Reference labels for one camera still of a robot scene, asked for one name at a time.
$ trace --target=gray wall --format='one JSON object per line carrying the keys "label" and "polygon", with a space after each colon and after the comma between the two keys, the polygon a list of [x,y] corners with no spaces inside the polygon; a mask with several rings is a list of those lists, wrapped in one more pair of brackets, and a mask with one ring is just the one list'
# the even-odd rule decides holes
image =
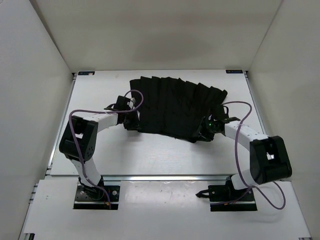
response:
{"label": "gray wall", "polygon": [[79,70],[244,69],[281,0],[31,0]]}
{"label": "gray wall", "polygon": [[249,70],[269,133],[285,140],[314,239],[320,239],[319,10],[319,0],[284,0]]}
{"label": "gray wall", "polygon": [[18,239],[72,75],[28,0],[0,0],[0,239]]}

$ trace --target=black cloth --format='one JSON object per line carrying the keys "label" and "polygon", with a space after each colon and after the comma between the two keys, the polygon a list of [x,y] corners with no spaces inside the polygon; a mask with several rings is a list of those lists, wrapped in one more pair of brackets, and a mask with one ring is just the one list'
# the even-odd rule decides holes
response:
{"label": "black cloth", "polygon": [[[138,109],[139,132],[166,135],[192,143],[213,140],[213,134],[208,134],[202,123],[210,108],[222,104],[228,94],[226,90],[201,83],[155,76],[133,79],[130,88],[139,90],[144,97]],[[137,92],[131,94],[137,106],[141,96]]]}

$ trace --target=table surface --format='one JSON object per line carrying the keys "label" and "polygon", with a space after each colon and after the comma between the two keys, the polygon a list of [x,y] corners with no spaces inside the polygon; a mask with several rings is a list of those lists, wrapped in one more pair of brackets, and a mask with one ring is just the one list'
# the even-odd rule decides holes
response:
{"label": "table surface", "polygon": [[[226,102],[238,100],[252,104],[253,111],[245,123],[262,131],[244,74],[227,74],[225,70],[96,71],[94,75],[78,75],[67,115],[74,109],[101,111],[130,89],[130,80],[140,76],[181,78],[227,90]],[[238,103],[228,107],[231,117],[242,118],[249,110]],[[212,142],[190,143],[158,134],[126,131],[117,125],[98,134],[93,158],[102,175],[228,175],[237,172],[234,144],[234,140],[222,134],[217,134]],[[249,168],[249,152],[240,146],[238,154],[242,169]],[[51,175],[78,175],[58,148]]]}
{"label": "table surface", "polygon": [[[118,210],[73,209],[77,177],[41,180],[24,233],[34,240],[298,240],[307,225],[290,182],[279,182],[284,210],[272,208],[256,191],[258,211],[210,212],[195,196],[206,181],[122,181]],[[273,183],[261,187],[275,205],[282,197]]]}

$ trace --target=folded black fabric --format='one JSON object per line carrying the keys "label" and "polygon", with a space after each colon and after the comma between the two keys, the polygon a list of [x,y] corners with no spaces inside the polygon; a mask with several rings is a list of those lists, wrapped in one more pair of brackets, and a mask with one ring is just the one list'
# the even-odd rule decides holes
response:
{"label": "folded black fabric", "polygon": [[[220,105],[227,91],[180,78],[141,77],[130,81],[132,90],[142,92],[144,101],[139,108],[139,132],[161,134],[177,139],[212,141],[213,133],[206,132],[203,121],[210,108]],[[141,101],[137,92],[132,92]]]}

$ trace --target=mounting plate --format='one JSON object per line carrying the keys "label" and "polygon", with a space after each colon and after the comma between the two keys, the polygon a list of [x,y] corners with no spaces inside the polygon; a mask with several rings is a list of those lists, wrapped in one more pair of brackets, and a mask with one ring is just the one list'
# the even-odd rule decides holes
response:
{"label": "mounting plate", "polygon": [[209,185],[208,189],[211,212],[249,212],[258,210],[254,192],[252,190],[235,203],[227,205],[213,205],[213,203],[221,203],[237,199],[244,194],[246,189],[233,190],[232,198],[230,198],[230,188],[228,188],[227,185]]}
{"label": "mounting plate", "polygon": [[73,209],[118,210],[120,186],[105,185],[104,189],[109,193],[111,209],[105,196],[101,196],[100,199],[92,199],[84,192],[82,185],[78,185],[76,188]]}

